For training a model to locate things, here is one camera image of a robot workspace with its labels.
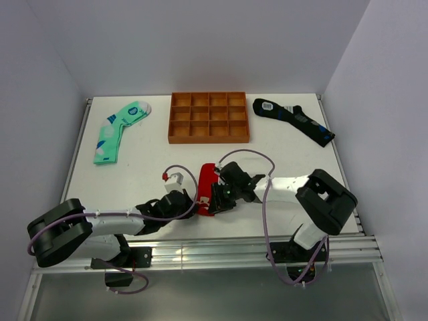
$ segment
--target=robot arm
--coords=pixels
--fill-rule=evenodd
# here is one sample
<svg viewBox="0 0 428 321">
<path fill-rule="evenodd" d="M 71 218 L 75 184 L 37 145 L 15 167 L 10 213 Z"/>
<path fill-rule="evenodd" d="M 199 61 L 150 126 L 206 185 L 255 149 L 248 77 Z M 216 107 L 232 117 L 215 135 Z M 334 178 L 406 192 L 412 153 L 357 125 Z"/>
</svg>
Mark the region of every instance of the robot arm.
<svg viewBox="0 0 428 321">
<path fill-rule="evenodd" d="M 269 178 L 251 178 L 236 162 L 217 172 L 222 180 L 212 185 L 214 202 L 209 211 L 218 213 L 236 206 L 237 199 L 261 203 Z M 356 197 L 326 171 L 316 169 L 301 177 L 275 177 L 266 201 L 299 203 L 312 222 L 303 224 L 293 235 L 291 246 L 310 251 L 327 235 L 338 235 L 358 203 Z"/>
<path fill-rule="evenodd" d="M 302 177 L 256 175 L 251 178 L 237 163 L 231 162 L 216 172 L 220 179 L 211 185 L 209 213 L 232 209 L 238 199 L 261 203 L 266 197 L 265 201 L 299 203 L 311 218 L 311 223 L 300 226 L 289 242 L 275 250 L 274 246 L 278 244 L 268 244 L 266 238 L 271 251 L 281 253 L 278 260 L 274 257 L 276 263 L 310 261 L 309 258 L 317 255 L 314 253 L 321 248 L 321 240 L 327 235 L 340 233 L 357 204 L 352 193 L 320 169 Z M 102 259 L 105 264 L 124 272 L 121 268 L 133 267 L 132 264 L 140 261 L 142 254 L 129 247 L 123 234 L 154 233 L 169 221 L 188 219 L 197 211 L 196 199 L 192 201 L 186 190 L 181 188 L 181 174 L 170 177 L 165 174 L 163 179 L 168 193 L 162 199 L 150 200 L 121 213 L 102 212 L 98 215 L 99 211 L 86 210 L 78 199 L 63 202 L 28 225 L 31 238 L 29 253 L 36 257 L 41 268 L 53 266 L 69 257 L 80 257 Z M 318 256 L 317 260 L 326 261 Z"/>
<path fill-rule="evenodd" d="M 132 257 L 133 253 L 123 234 L 154 233 L 193 204 L 186 190 L 181 188 L 183 176 L 180 173 L 165 179 L 168 194 L 131 210 L 103 211 L 97 215 L 100 213 L 98 210 L 86 209 L 79 199 L 68 199 L 32 221 L 27 227 L 30 238 L 53 222 L 64 220 L 47 229 L 34 241 L 33 250 L 38 265 L 46 268 L 72 257 L 98 258 L 123 267 L 127 261 L 138 259 Z M 197 205 L 180 219 L 192 217 L 196 210 Z M 83 213 L 81 217 L 69 219 L 71 215 L 79 213 Z"/>
</svg>

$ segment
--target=orange compartment tray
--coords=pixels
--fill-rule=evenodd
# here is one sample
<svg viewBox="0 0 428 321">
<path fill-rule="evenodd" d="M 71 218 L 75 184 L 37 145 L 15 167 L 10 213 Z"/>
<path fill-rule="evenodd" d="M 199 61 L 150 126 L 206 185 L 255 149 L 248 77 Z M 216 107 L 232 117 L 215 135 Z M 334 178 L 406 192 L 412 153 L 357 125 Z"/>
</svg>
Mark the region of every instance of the orange compartment tray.
<svg viewBox="0 0 428 321">
<path fill-rule="evenodd" d="M 173 92 L 170 144 L 249 142 L 245 92 Z"/>
</svg>

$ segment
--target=patterned sock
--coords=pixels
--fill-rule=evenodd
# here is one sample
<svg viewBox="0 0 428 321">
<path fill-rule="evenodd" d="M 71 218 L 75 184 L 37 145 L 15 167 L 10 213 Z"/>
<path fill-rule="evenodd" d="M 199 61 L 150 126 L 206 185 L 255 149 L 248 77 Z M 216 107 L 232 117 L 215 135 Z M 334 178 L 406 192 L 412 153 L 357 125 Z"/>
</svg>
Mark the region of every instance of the patterned sock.
<svg viewBox="0 0 428 321">
<path fill-rule="evenodd" d="M 123 127 L 132 126 L 151 112 L 149 104 L 132 102 L 119 112 L 107 117 L 102 123 L 100 137 L 96 145 L 94 164 L 116 163 Z"/>
</svg>

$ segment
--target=wire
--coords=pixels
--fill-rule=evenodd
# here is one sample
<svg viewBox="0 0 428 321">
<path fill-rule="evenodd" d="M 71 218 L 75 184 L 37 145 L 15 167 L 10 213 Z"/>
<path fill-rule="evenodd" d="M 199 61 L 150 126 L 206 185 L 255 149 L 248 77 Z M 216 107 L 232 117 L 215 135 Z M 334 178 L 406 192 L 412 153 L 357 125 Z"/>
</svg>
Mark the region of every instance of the wire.
<svg viewBox="0 0 428 321">
<path fill-rule="evenodd" d="M 31 255 L 31 256 L 35 256 L 35 253 L 33 252 L 32 247 L 33 247 L 34 243 L 39 239 L 39 237 L 43 233 L 45 233 L 46 231 L 48 231 L 49 229 L 51 229 L 52 227 L 55 227 L 55 226 L 57 226 L 59 224 L 62 224 L 65 221 L 69 221 L 69 220 L 72 220 L 72 219 L 77 219 L 77 218 L 81 218 L 81 217 L 98 217 L 98 216 L 103 216 L 103 217 L 131 216 L 131 217 L 136 217 L 136 218 L 139 218 L 139 219 L 148 219 L 148 220 L 151 220 L 151 221 L 169 222 L 169 221 L 174 221 L 175 219 L 180 219 L 180 218 L 186 216 L 187 214 L 189 214 L 192 211 L 193 207 L 195 207 L 195 205 L 196 205 L 197 197 L 198 197 L 198 184 L 197 184 L 196 178 L 192 174 L 192 172 L 189 169 L 187 169 L 186 167 L 182 166 L 182 165 L 171 165 L 171 166 L 168 166 L 164 170 L 164 173 L 167 173 L 170 169 L 173 169 L 173 168 L 179 168 L 179 169 L 183 169 L 184 171 L 186 171 L 189 174 L 189 176 L 192 178 L 192 180 L 193 180 L 193 182 L 195 184 L 195 189 L 196 189 L 195 198 L 193 199 L 192 205 L 183 214 L 180 214 L 180 215 L 178 215 L 176 217 L 166 218 L 166 219 L 161 219 L 161 218 L 157 218 L 157 217 L 151 217 L 151 216 L 147 216 L 147 215 L 144 215 L 144 214 L 136 214 L 136 213 L 130 213 L 130 214 L 127 214 L 127 213 L 99 213 L 99 214 L 97 214 L 97 213 L 78 213 L 78 214 L 73 214 L 73 215 L 64 217 L 62 219 L 58 219 L 57 221 L 54 221 L 54 222 L 48 224 L 43 229 L 41 229 L 40 231 L 38 231 L 31 238 L 30 242 L 28 243 L 27 253 L 29 255 Z M 141 291 L 144 291 L 147 288 L 147 286 L 148 286 L 148 278 L 144 274 L 138 273 L 138 272 L 134 272 L 134 271 L 129 271 L 129 270 L 126 270 L 126 269 L 122 269 L 121 267 L 116 267 L 116 266 L 114 266 L 112 264 L 109 264 L 108 262 L 104 261 L 103 259 L 96 259 L 96 260 L 98 260 L 99 262 L 102 262 L 106 267 L 109 267 L 109 268 L 112 268 L 112 269 L 115 269 L 115 270 L 118 270 L 118 271 L 121 271 L 121 272 L 124 272 L 124 273 L 132 274 L 134 276 L 138 276 L 138 277 L 146 280 L 146 284 L 142 288 L 140 288 L 138 290 L 135 290 L 135 291 L 129 291 L 129 292 L 127 292 L 127 291 L 118 291 L 116 289 L 110 288 L 109 290 L 113 291 L 114 293 L 117 293 L 117 294 L 136 294 L 136 293 L 139 293 Z"/>
<path fill-rule="evenodd" d="M 268 157 L 267 155 L 263 154 L 262 152 L 258 152 L 256 150 L 252 150 L 252 149 L 243 148 L 243 149 L 237 149 L 237 150 L 233 150 L 231 152 L 228 152 L 225 156 L 223 156 L 220 159 L 219 163 L 223 162 L 225 160 L 225 158 L 227 158 L 229 155 L 235 154 L 236 152 L 252 152 L 254 154 L 258 154 L 258 155 L 266 158 L 272 164 L 272 168 L 271 168 L 271 170 L 268 173 L 269 177 L 268 177 L 268 180 L 267 180 L 267 186 L 266 186 L 265 193 L 263 194 L 263 201 L 261 202 L 261 218 L 262 218 L 262 221 L 263 221 L 263 232 L 264 232 L 264 237 L 265 237 L 265 243 L 266 243 L 268 260 L 271 263 L 272 268 L 274 269 L 274 271 L 278 275 L 279 279 L 283 283 L 285 283 L 285 284 L 287 284 L 289 286 L 294 286 L 294 285 L 298 284 L 304 278 L 304 276 L 306 275 L 306 273 L 308 273 L 308 271 L 310 269 L 310 266 L 314 263 L 316 256 L 318 255 L 318 253 L 322 249 L 322 246 L 324 244 L 326 244 L 327 254 L 326 254 L 326 260 L 324 262 L 324 266 L 322 267 L 321 272 L 319 274 L 317 274 L 317 276 L 312 281 L 306 282 L 306 284 L 311 284 L 312 282 L 315 282 L 318 279 L 319 275 L 326 269 L 326 266 L 327 266 L 327 263 L 328 263 L 329 252 L 330 252 L 330 242 L 329 242 L 328 236 L 326 236 L 326 237 L 324 237 L 322 239 L 322 241 L 320 242 L 320 244 L 316 248 L 314 254 L 310 258 L 308 264 L 306 265 L 306 267 L 304 268 L 303 272 L 299 275 L 299 277 L 297 279 L 295 279 L 293 281 L 290 277 L 283 276 L 280 273 L 280 271 L 279 271 L 279 269 L 278 269 L 278 267 L 277 267 L 277 265 L 275 263 L 274 255 L 272 254 L 272 249 L 270 248 L 269 233 L 268 233 L 268 221 L 267 221 L 267 217 L 266 217 L 266 203 L 267 203 L 267 199 L 268 199 L 269 190 L 270 190 L 270 188 L 272 186 L 271 175 L 272 175 L 272 173 L 275 170 L 275 162 L 270 157 Z"/>
<path fill-rule="evenodd" d="M 115 270 L 118 270 L 120 272 L 131 274 L 133 276 L 138 276 L 138 277 L 142 278 L 144 281 L 146 281 L 146 284 L 143 287 L 141 287 L 141 288 L 139 288 L 137 290 L 134 290 L 134 291 L 119 291 L 119 290 L 117 290 L 115 288 L 108 288 L 111 292 L 114 292 L 116 294 L 137 294 L 137 293 L 140 293 L 140 292 L 144 291 L 145 289 L 147 289 L 147 287 L 148 287 L 148 277 L 146 277 L 144 274 L 139 273 L 139 272 L 135 272 L 134 270 L 130 271 L 130 270 L 122 269 L 121 267 L 117 267 L 117 266 L 114 266 L 112 264 L 109 264 L 108 262 L 104 261 L 103 259 L 94 259 L 94 260 L 101 262 L 107 268 L 115 269 Z"/>
</svg>

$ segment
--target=metal frame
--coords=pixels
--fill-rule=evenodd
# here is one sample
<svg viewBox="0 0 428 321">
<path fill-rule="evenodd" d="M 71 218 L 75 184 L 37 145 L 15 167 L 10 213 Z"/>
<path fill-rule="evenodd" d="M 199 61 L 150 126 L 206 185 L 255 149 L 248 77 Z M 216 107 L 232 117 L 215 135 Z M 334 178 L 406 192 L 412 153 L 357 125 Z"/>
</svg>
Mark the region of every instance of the metal frame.
<svg viewBox="0 0 428 321">
<path fill-rule="evenodd" d="M 383 301 L 387 308 L 388 317 L 391 321 L 403 321 L 397 299 L 395 298 L 393 287 L 389 282 L 383 263 L 373 263 L 374 272 L 376 273 L 377 282 L 381 289 Z"/>
<path fill-rule="evenodd" d="M 271 237 L 270 241 L 287 241 L 288 237 Z M 152 248 L 152 262 L 144 271 L 203 270 L 224 268 L 262 268 L 270 266 L 266 259 L 264 238 L 217 239 L 201 241 L 131 241 L 131 247 Z M 69 259 L 53 267 L 35 267 L 33 273 L 100 273 L 91 270 L 90 259 Z M 375 237 L 331 237 L 330 263 L 382 262 Z M 306 264 L 294 263 L 288 266 Z"/>
<path fill-rule="evenodd" d="M 326 123 L 330 129 L 324 107 L 317 95 L 318 102 Z M 86 122 L 92 105 L 92 99 L 87 99 L 86 109 L 80 127 L 78 141 L 74 150 L 72 163 L 68 171 L 61 202 L 66 199 L 68 187 L 73 175 L 76 158 L 79 153 L 80 143 L 85 131 Z M 332 141 L 334 154 L 344 180 L 346 180 L 336 145 Z M 364 230 L 360 224 L 358 213 L 354 212 L 358 229 L 360 233 L 353 235 L 341 235 L 330 238 L 330 264 L 339 263 L 373 263 L 377 272 L 379 286 L 385 301 L 391 320 L 402 320 L 397 303 L 395 302 L 389 281 L 383 271 L 383 259 L 379 251 L 374 236 L 365 236 Z M 271 237 L 271 241 L 287 241 L 288 237 Z M 201 269 L 220 269 L 220 268 L 256 268 L 269 266 L 265 258 L 265 241 L 262 237 L 242 238 L 242 239 L 213 239 L 201 241 L 139 241 L 128 240 L 131 247 L 152 247 L 152 265 L 144 270 L 201 270 Z M 41 269 L 35 263 L 31 271 L 29 283 L 21 309 L 19 311 L 19 321 L 31 319 L 31 314 L 37 298 L 37 293 L 43 274 L 64 274 L 64 273 L 104 273 L 105 270 L 91 270 L 90 260 L 69 259 L 53 267 Z"/>
</svg>

